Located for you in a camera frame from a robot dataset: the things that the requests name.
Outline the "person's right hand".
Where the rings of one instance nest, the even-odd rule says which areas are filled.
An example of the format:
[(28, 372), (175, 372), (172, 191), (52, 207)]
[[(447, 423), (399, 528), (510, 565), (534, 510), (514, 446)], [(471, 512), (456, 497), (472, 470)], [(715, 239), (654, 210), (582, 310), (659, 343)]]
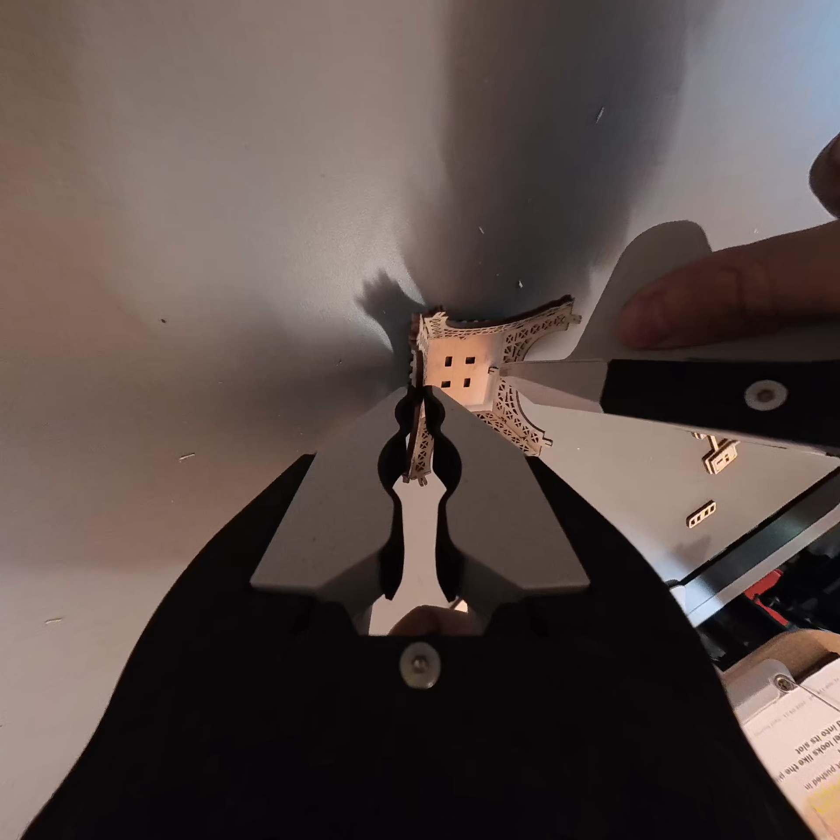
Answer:
[(478, 636), (480, 626), (467, 612), (434, 605), (420, 605), (405, 614), (389, 631), (394, 637)]

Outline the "brown clipboard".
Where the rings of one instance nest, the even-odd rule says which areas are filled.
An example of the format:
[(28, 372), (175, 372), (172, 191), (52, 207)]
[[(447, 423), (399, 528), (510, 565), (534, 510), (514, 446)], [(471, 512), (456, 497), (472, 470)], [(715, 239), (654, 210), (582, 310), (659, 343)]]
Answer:
[(816, 629), (798, 629), (774, 636), (732, 667), (720, 672), (722, 681), (732, 681), (775, 661), (795, 678), (807, 677), (830, 658), (839, 657), (839, 635)]

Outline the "white instruction sheet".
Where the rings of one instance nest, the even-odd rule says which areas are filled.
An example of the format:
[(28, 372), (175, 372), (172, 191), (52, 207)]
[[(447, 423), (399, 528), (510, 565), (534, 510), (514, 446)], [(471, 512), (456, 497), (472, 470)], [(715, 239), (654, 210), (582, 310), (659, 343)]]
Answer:
[(839, 664), (795, 677), (765, 659), (727, 688), (753, 750), (816, 838), (839, 838)]

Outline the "wooden four-pad base part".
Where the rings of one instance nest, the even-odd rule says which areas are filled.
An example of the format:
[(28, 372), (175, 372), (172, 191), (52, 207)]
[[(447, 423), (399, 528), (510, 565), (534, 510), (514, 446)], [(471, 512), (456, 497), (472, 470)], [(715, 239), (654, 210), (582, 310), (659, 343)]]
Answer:
[(738, 456), (739, 441), (732, 438), (718, 437), (714, 434), (692, 432), (692, 437), (706, 441), (709, 449), (702, 458), (706, 472), (711, 476), (719, 475)]

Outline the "grey desk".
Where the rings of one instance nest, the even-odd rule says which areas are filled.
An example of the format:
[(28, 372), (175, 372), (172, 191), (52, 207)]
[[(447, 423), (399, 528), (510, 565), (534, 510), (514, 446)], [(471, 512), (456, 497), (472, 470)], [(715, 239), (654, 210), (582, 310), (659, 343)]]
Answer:
[(823, 224), (838, 2), (2, 2), (2, 838), (412, 313)]

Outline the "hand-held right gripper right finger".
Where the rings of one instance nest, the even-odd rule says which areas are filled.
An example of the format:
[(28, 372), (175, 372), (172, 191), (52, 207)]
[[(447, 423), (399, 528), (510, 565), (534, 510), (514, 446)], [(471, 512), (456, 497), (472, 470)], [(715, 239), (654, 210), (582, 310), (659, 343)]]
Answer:
[(437, 507), (437, 581), (479, 616), (528, 597), (577, 594), (589, 576), (527, 457), (435, 386), (425, 386)]

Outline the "wooden lattice tower base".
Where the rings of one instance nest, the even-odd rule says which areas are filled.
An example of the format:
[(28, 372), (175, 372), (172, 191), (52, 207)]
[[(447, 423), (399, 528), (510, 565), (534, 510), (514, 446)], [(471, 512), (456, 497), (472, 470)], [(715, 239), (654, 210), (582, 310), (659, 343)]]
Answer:
[(538, 456), (552, 443), (527, 419), (501, 369), (524, 361), (542, 338), (581, 321), (570, 296), (507, 320), (458, 321), (442, 308), (415, 313), (409, 382), (418, 389), (442, 389), (525, 455)]

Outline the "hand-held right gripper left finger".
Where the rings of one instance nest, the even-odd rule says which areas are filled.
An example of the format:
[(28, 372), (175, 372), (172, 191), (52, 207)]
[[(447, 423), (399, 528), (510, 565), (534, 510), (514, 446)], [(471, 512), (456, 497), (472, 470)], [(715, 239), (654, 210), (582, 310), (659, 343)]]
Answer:
[(339, 603), (370, 632), (373, 604), (403, 577), (402, 503), (417, 391), (398, 388), (315, 454), (251, 584), (262, 592)]

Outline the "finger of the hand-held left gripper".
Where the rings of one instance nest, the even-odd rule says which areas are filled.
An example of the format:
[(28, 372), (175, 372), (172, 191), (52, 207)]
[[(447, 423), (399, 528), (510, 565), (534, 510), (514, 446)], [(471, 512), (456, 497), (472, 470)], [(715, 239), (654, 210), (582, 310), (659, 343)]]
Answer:
[(608, 363), (602, 360), (524, 361), (501, 367), (501, 378), (531, 403), (588, 413), (604, 413), (607, 373)]

